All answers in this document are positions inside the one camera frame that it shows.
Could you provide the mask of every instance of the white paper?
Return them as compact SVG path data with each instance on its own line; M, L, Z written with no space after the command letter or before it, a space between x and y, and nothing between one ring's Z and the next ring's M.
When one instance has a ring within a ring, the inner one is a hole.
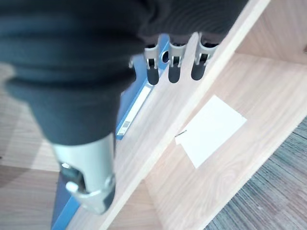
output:
M198 168L245 122L241 114L214 95L175 140Z

